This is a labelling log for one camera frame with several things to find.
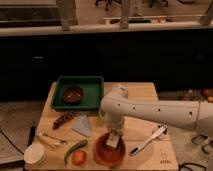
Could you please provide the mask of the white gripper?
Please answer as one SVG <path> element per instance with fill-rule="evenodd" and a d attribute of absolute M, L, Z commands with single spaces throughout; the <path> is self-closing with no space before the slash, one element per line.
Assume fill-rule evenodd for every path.
<path fill-rule="evenodd" d="M 107 129 L 110 133 L 122 136 L 124 134 L 123 122 L 110 122 L 107 124 Z"/>

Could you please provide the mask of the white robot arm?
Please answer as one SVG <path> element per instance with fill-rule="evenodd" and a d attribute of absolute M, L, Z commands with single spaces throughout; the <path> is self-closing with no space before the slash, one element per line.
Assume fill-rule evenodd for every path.
<path fill-rule="evenodd" d="M 129 116 L 213 137 L 213 103 L 200 101 L 134 100 L 114 86 L 101 100 L 112 116 Z"/>

